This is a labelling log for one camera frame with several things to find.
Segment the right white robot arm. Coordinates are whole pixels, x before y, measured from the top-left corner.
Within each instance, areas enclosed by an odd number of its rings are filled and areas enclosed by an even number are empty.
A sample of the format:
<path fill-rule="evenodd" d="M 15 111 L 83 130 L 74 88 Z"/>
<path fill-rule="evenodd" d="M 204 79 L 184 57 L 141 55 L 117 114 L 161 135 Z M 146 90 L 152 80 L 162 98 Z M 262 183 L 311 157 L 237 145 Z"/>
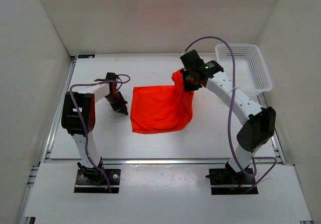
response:
<path fill-rule="evenodd" d="M 185 90 L 205 87 L 229 107 L 228 122 L 235 115 L 242 125 L 236 136 L 238 145 L 231 148 L 232 157 L 225 167 L 227 181 L 236 184 L 243 178 L 255 153 L 274 135 L 276 112 L 233 87 L 232 80 L 216 61 L 204 62 L 196 50 L 184 53 L 180 59 L 184 66 L 181 73 Z"/>

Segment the orange shorts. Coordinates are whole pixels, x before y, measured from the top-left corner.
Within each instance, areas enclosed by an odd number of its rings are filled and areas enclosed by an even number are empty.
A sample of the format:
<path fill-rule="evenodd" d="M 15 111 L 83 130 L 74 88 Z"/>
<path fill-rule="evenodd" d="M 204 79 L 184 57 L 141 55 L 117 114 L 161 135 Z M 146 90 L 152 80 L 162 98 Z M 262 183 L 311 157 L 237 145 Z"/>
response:
<path fill-rule="evenodd" d="M 158 134 L 184 129 L 193 118 L 193 92 L 184 90 L 181 70 L 172 74 L 173 85 L 133 88 L 130 120 L 132 131 Z"/>

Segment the white plastic basket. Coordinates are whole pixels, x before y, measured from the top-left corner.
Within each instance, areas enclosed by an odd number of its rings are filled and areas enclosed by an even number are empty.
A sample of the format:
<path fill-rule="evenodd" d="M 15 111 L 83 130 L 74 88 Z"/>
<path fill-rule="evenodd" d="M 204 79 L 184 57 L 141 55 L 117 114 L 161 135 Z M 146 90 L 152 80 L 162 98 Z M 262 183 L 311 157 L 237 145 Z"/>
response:
<path fill-rule="evenodd" d="M 260 48 L 254 44 L 230 45 L 236 66 L 236 87 L 247 95 L 259 95 L 273 89 Z"/>

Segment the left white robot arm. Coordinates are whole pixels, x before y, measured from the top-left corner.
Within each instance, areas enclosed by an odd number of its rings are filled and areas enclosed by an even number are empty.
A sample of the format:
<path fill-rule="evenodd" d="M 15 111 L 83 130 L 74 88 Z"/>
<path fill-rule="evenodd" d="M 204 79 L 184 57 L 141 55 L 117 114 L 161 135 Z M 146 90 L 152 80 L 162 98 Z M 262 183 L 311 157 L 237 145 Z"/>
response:
<path fill-rule="evenodd" d="M 93 83 L 78 83 L 69 87 L 64 97 L 61 125 L 75 141 L 81 157 L 78 168 L 94 184 L 109 186 L 102 157 L 98 154 L 93 129 L 96 123 L 95 104 L 105 99 L 114 112 L 128 115 L 127 104 L 120 92 L 130 81 L 127 74 L 108 72 Z"/>

